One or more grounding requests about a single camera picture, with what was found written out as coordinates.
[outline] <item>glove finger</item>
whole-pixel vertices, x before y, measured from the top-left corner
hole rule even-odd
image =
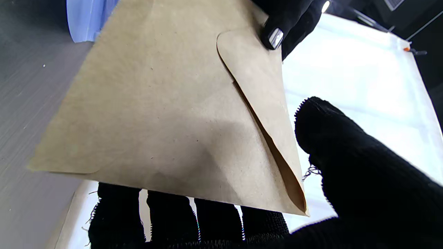
[[[281,1],[263,28],[260,36],[263,45],[271,50],[277,49],[311,3],[312,0]]]
[[[283,40],[281,57],[282,61],[310,34],[319,23],[322,15],[322,6],[325,0],[314,0],[306,12],[300,17],[297,24],[289,31]]]

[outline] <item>white table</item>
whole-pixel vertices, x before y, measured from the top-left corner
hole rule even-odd
[[[414,57],[405,47],[408,42],[395,35],[323,14],[283,64],[289,118],[294,125],[303,99],[327,100],[442,183],[442,133]],[[305,173],[308,154],[298,149]],[[285,215],[290,230],[336,215],[323,195],[321,176],[309,176],[304,189],[311,217]]]

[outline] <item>envelope flap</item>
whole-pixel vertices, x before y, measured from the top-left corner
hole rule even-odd
[[[252,28],[221,33],[217,49],[261,126],[289,197],[306,211],[300,162],[284,95],[281,50],[266,50]]]

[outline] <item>envelope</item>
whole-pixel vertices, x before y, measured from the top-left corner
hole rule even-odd
[[[306,215],[266,18],[248,0],[121,0],[28,168]]]

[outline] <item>gloved hand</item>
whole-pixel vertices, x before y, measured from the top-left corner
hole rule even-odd
[[[326,0],[253,0],[269,18],[260,34],[271,50],[282,46],[282,60],[310,34],[320,20]]]

